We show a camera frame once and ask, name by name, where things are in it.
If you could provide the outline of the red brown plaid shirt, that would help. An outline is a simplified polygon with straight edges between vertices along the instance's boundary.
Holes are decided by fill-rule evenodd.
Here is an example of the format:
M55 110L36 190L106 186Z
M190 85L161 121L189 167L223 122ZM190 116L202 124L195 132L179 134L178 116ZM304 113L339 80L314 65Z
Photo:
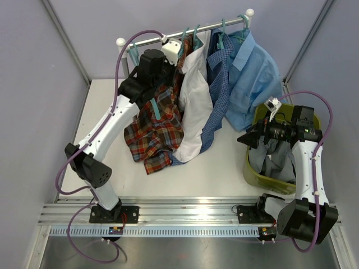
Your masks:
M165 55L157 49L147 49L140 64L118 91L135 103L138 116L124 130L124 138L134 162L142 162L146 173L152 174L171 165L170 155L180 146L184 137L182 115L178 105L184 75L180 72L192 42L185 38L185 51L177 64L174 84L164 84L162 69ZM155 98L160 111L156 120L150 100Z

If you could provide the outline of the teal hanger of grey shirt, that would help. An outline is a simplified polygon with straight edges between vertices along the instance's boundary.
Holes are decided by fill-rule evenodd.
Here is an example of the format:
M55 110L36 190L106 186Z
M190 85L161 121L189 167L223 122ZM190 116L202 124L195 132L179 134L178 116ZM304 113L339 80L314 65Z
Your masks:
M134 45L134 47L129 50L129 55L130 55L130 58L132 60L132 63L134 64L134 66L138 66L140 64L139 51L138 51L137 46L135 44L133 44L133 45ZM150 103L153 107L153 111L154 111L156 120L160 120L160 111L158 109L157 102L156 102L155 98L152 98L150 100Z

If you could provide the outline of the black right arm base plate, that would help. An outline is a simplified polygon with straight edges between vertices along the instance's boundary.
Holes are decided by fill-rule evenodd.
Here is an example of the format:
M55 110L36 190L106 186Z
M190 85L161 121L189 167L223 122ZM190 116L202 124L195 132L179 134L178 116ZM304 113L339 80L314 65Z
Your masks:
M255 205L245 206L238 205L236 207L238 222L240 224L274 224L274 218L266 213L263 209Z

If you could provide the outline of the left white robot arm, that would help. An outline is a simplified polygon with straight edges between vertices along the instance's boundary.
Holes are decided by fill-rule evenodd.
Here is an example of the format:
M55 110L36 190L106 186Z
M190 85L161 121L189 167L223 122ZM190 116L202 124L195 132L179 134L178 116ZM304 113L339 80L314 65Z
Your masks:
M113 141L129 121L150 101L158 88L172 84L178 62L173 49L148 49L129 77L116 88L116 98L107 113L77 145L69 143L65 154L71 169L94 193L90 223L121 223L132 212L122 206L110 183L112 169L103 163Z

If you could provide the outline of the teal hanger of white shirt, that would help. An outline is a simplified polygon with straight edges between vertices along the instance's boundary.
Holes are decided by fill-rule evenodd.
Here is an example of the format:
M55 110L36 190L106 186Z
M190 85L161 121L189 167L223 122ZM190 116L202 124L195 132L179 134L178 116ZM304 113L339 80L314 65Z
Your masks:
M193 43L193 51L198 50L203 46L203 42L201 39L197 36L198 28L200 27L200 24L197 24L194 28L193 37L192 37L192 43Z

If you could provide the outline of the grey shirt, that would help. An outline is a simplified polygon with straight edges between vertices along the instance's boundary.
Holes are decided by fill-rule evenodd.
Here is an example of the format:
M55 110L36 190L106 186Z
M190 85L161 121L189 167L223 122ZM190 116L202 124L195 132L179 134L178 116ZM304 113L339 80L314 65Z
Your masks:
M248 160L253 170L266 177L288 183L296 182L295 160L289 142L260 137L256 149L250 148Z

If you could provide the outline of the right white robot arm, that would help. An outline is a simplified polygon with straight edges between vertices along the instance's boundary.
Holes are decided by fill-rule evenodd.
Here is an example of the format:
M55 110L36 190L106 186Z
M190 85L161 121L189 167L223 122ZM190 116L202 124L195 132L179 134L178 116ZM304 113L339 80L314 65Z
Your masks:
M253 206L237 206L240 223L272 223L274 234L320 244L338 220L323 185L321 153L324 135L314 109L307 106L262 104L245 134L244 177L250 185L282 194L291 202L264 193Z

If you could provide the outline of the teal hanger of plaid shirt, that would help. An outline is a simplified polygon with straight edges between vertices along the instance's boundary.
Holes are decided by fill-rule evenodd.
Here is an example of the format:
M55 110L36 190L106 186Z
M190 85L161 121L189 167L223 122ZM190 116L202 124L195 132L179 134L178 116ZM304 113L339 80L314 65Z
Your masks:
M190 28L187 27L185 28L185 30L182 32L182 35L181 35L181 38L180 38L180 41L181 41L181 47L180 47L180 50L178 52L178 59L180 59L183 55L183 52L184 52L184 49L185 49L185 37L186 37L186 34L187 34L187 31L189 30Z

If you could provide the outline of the white shirt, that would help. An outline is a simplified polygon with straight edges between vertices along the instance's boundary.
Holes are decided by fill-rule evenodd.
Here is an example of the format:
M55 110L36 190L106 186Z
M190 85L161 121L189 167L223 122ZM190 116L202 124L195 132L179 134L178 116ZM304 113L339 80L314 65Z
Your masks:
M192 160L200 153L202 129L213 110L206 67L211 32L204 31L197 33L197 36L204 44L186 56L181 68L184 78L179 96L179 109L183 113L181 124L184 137L173 154L181 163Z

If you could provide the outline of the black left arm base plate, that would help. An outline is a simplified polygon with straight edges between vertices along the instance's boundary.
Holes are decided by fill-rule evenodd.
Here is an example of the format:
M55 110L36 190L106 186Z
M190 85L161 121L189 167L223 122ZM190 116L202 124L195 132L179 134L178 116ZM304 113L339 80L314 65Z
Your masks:
M100 206L93 206L89 217L92 224L137 224L139 221L138 206L121 206L105 210Z

